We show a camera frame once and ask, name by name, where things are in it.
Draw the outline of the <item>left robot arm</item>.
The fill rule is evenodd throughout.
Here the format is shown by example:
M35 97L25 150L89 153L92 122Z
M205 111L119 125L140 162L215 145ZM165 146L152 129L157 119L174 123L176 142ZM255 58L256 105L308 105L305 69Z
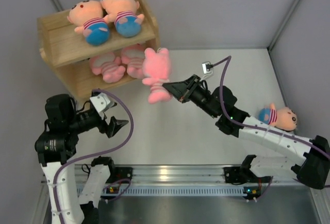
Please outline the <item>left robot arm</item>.
M125 125L133 125L131 112L129 119L120 120L111 117L106 121L105 112L120 104L124 110L127 106L116 96L106 91L93 91L87 101L89 109L76 109L74 99L68 94L59 94L47 99L45 111L47 120L44 131L35 142L38 161L47 180L51 202L52 223L98 223L100 216L98 203L102 193L110 190L121 196L120 184L131 183L131 175L119 175L108 153L123 147L119 146L81 157L92 159L88 178L81 193L77 192L75 180L75 163L78 136L93 128L111 138Z

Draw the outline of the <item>pink frog plush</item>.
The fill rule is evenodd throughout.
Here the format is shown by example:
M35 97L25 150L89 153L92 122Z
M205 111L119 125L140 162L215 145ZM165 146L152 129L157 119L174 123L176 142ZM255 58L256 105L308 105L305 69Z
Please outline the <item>pink frog plush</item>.
M145 59L145 47L135 44L121 50L121 61L127 66L127 74L136 79L143 79L142 66Z
M89 66L94 75L102 75L106 83L115 83L123 78L126 68L121 58L113 52L98 55L89 59Z
M144 51L145 59L142 65L144 78L142 83L150 87L148 102L155 104L167 102L172 99L172 95L162 86L170 82L172 72L170 52L167 48L159 48L157 51L147 48Z

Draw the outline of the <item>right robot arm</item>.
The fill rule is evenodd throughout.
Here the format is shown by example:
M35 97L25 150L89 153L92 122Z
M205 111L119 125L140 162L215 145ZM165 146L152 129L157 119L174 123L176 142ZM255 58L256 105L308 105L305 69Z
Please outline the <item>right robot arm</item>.
M217 118L215 125L224 134L255 142L281 154L272 158L247 156L240 169L244 180L287 177L310 188L325 188L329 173L326 138L319 135L313 139L301 137L267 125L236 108L237 99L229 88L221 84L210 92L197 75L162 86L179 102L191 101L209 116Z

